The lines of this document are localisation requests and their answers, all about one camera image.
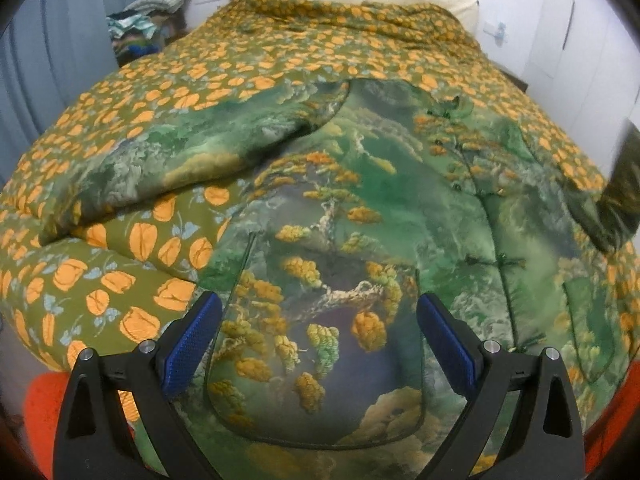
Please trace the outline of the green landscape print padded jacket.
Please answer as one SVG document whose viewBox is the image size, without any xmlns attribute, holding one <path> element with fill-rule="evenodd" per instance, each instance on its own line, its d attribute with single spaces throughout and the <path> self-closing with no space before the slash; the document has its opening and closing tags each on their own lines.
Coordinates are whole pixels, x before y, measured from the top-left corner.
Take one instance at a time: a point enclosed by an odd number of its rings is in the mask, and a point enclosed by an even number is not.
<svg viewBox="0 0 640 480">
<path fill-rule="evenodd" d="M 421 479 L 462 413 L 416 320 L 432 292 L 480 340 L 624 367 L 606 263 L 639 226 L 639 131 L 593 195 L 509 119 L 402 81 L 279 87 L 76 162 L 52 219 L 86 226 L 237 183 L 202 292 L 220 326 L 171 404 L 218 479 Z"/>
</svg>

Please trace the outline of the orange fleece blanket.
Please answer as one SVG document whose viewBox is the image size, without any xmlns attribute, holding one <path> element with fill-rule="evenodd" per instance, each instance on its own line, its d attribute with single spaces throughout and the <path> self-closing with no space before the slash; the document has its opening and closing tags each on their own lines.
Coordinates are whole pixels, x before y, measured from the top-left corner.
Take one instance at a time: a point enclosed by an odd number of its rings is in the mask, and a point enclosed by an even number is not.
<svg viewBox="0 0 640 480">
<path fill-rule="evenodd" d="M 70 373 L 43 373 L 30 383 L 23 403 L 27 441 L 47 479 L 53 478 L 54 439 L 69 380 Z"/>
</svg>

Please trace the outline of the green quilt with orange flowers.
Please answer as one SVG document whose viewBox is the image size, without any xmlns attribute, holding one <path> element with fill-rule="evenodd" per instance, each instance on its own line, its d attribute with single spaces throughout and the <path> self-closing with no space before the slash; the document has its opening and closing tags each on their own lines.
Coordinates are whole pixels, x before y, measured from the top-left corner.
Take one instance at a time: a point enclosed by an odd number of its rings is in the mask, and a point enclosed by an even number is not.
<svg viewBox="0 0 640 480">
<path fill-rule="evenodd" d="M 164 52 L 95 84 L 18 162 L 1 193 L 1 298 L 26 348 L 52 370 L 67 370 L 83 348 L 124 351 L 159 334 L 193 304 L 204 259 L 239 201 L 237 183 L 194 184 L 60 229 L 55 188 L 73 164 L 177 115 L 273 88 L 352 79 L 462 96 L 514 122 L 581 190 L 599 195 L 608 183 L 440 6 L 234 0 Z M 639 344 L 638 262 L 631 242 L 605 260 L 625 364 Z"/>
</svg>

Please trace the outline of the dark wooden nightstand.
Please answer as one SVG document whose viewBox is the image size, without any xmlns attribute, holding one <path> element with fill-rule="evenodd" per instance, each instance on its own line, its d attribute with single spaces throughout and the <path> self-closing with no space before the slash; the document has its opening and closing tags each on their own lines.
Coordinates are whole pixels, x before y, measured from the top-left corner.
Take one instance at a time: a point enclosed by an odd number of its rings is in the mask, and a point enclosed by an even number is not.
<svg viewBox="0 0 640 480">
<path fill-rule="evenodd" d="M 518 75 L 515 75 L 513 72 L 511 72 L 508 68 L 504 67 L 503 65 L 497 62 L 494 62 L 494 65 L 497 70 L 500 70 L 500 72 L 503 73 L 503 75 L 506 76 L 506 78 L 508 78 L 516 88 L 518 88 L 518 90 L 520 90 L 523 93 L 527 92 L 527 89 L 528 89 L 527 82 L 521 79 Z"/>
</svg>

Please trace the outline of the white wardrobe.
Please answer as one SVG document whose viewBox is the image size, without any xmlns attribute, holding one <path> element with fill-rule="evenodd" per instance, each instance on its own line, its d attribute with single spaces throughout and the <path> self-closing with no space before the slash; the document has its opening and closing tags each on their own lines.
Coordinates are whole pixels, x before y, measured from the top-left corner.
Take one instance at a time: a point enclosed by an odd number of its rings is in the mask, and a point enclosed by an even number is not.
<svg viewBox="0 0 640 480">
<path fill-rule="evenodd" d="M 604 173 L 639 125 L 639 48 L 606 0 L 542 0 L 527 94 Z"/>
</svg>

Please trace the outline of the blue grey curtain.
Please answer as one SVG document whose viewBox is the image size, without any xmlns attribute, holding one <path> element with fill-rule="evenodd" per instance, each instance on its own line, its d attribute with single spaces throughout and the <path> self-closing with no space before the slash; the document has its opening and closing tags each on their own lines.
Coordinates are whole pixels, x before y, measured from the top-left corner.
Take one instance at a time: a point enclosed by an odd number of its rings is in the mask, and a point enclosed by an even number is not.
<svg viewBox="0 0 640 480">
<path fill-rule="evenodd" d="M 24 0 L 1 34 L 1 181 L 66 107 L 117 68 L 106 18 L 134 0 Z"/>
</svg>

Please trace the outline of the white wall socket with plug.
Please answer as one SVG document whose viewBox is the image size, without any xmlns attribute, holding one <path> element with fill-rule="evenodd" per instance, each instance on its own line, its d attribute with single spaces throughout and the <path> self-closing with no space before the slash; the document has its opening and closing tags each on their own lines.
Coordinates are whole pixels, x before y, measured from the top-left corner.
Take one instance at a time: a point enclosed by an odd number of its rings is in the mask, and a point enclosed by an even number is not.
<svg viewBox="0 0 640 480">
<path fill-rule="evenodd" d="M 486 35 L 491 36 L 498 46 L 501 46 L 504 43 L 504 40 L 506 40 L 506 24 L 503 22 L 499 22 L 497 24 L 485 22 L 483 25 L 483 32 Z"/>
</svg>

